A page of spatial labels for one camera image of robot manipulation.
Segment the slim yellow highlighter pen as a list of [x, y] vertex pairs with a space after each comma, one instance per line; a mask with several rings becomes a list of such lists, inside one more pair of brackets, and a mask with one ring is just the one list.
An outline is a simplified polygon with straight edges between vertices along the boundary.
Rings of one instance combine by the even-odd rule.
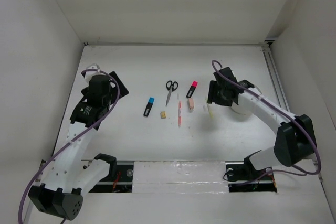
[[212, 113], [212, 109], [211, 109], [211, 107], [210, 107], [210, 104], [208, 103], [207, 98], [205, 98], [205, 104], [206, 104], [206, 107], [207, 107], [207, 110], [208, 110], [208, 113], [209, 113], [210, 118], [213, 119], [213, 118], [214, 118], [214, 115], [213, 115], [213, 113]]

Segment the slim red highlighter pen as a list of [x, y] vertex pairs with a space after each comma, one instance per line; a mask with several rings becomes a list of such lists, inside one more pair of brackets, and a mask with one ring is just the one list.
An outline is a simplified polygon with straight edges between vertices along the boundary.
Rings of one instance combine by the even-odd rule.
[[178, 102], [178, 107], [179, 107], [179, 113], [178, 113], [178, 126], [181, 127], [181, 123], [182, 123], [182, 103], [179, 100]]

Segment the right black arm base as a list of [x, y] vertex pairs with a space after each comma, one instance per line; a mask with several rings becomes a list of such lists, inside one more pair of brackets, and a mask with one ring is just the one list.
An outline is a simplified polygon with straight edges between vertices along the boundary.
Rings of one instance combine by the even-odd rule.
[[240, 165], [229, 165], [223, 180], [228, 182], [230, 193], [277, 192], [273, 174], [265, 170], [252, 175], [244, 172]]

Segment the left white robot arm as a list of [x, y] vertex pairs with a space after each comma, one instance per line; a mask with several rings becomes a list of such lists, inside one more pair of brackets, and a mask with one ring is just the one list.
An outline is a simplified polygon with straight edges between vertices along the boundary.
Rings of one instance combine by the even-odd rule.
[[88, 86], [82, 90], [83, 97], [70, 117], [65, 144], [46, 162], [51, 169], [41, 184], [32, 184], [26, 190], [40, 212], [69, 221], [78, 216], [84, 196], [100, 180], [118, 176], [114, 156], [99, 153], [87, 167], [81, 161], [101, 122], [129, 93], [114, 71], [106, 73], [93, 67], [82, 75]]

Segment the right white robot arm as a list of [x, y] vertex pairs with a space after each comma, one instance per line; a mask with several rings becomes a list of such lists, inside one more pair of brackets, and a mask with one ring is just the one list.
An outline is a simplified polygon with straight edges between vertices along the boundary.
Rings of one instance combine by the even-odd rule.
[[241, 180], [244, 185], [250, 184], [281, 165], [298, 170], [298, 176], [321, 172], [313, 124], [307, 115], [298, 116], [277, 106], [251, 82], [237, 81], [230, 67], [216, 70], [214, 76], [209, 84], [208, 104], [237, 105], [262, 120], [276, 135], [273, 147], [250, 154], [234, 168], [228, 167], [229, 182]]

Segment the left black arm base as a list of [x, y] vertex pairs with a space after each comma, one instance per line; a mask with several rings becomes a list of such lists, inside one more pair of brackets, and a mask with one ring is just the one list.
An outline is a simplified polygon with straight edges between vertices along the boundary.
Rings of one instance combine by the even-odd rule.
[[90, 193], [131, 193], [133, 188], [134, 162], [117, 162], [113, 177], [101, 179]]

